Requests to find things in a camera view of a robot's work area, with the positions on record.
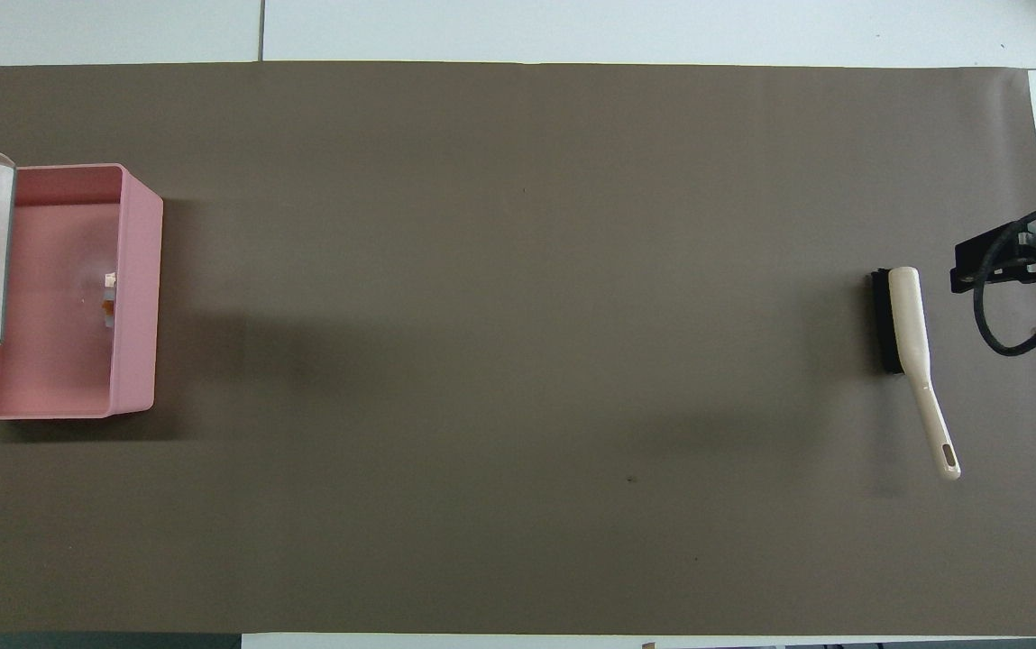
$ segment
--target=black bristles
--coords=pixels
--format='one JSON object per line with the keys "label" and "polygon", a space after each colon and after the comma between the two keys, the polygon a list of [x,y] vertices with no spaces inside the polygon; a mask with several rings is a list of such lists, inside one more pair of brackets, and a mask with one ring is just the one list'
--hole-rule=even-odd
{"label": "black bristles", "polygon": [[901,359],[898,358],[898,340],[893,333],[893,311],[890,308],[889,270],[880,267],[871,273],[871,289],[874,291],[874,329],[880,338],[882,369],[890,374],[901,374]]}

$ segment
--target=black wire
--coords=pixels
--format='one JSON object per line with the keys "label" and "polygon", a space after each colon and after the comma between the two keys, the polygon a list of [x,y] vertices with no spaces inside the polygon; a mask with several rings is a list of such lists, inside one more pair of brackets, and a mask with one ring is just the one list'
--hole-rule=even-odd
{"label": "black wire", "polygon": [[1011,222],[1011,225],[1007,225],[1007,229],[1003,230],[1003,233],[999,234],[995,238],[995,242],[990,243],[990,248],[986,248],[983,261],[978,264],[978,272],[975,274],[975,323],[978,324],[978,333],[982,334],[983,340],[986,341],[987,345],[990,345],[990,348],[1003,356],[1018,356],[1036,348],[1036,332],[1017,345],[1007,346],[1000,343],[998,338],[995,337],[995,333],[991,333],[990,324],[986,323],[986,312],[983,310],[983,290],[986,286],[986,280],[990,278],[990,272],[995,270],[995,259],[999,256],[1000,248],[1003,248],[1012,238],[1015,238],[1015,234],[1019,233],[1028,223],[1033,221],[1036,221],[1036,210],[1026,215],[1026,217],[1020,218],[1018,221]]}

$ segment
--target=pink plastic bin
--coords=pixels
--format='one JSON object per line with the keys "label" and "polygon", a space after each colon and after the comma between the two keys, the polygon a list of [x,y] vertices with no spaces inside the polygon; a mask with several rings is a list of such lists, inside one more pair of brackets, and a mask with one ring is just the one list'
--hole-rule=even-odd
{"label": "pink plastic bin", "polygon": [[[153,405],[164,203],[118,164],[17,169],[0,419]],[[113,328],[105,275],[116,272]]]}

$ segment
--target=small object in bin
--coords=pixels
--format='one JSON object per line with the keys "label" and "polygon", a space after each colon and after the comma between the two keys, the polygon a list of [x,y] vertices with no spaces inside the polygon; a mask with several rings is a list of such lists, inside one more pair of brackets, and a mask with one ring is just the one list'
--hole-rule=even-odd
{"label": "small object in bin", "polygon": [[105,274],[105,301],[100,308],[105,309],[105,326],[113,329],[117,315],[117,274]]}

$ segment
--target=white tile floor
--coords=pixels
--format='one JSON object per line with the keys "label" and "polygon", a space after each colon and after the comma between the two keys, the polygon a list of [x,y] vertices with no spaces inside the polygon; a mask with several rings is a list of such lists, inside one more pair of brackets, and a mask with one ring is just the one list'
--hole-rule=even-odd
{"label": "white tile floor", "polygon": [[[261,55],[266,60],[1008,65],[1036,70],[1036,0],[0,0],[0,65],[251,61]],[[1032,96],[1036,116],[1036,72]],[[428,640],[434,646],[452,641]],[[588,649],[640,646],[645,640],[467,637],[457,644]],[[661,646],[790,642],[657,640]],[[247,646],[383,646],[388,641],[371,633],[266,636],[247,639]]]}

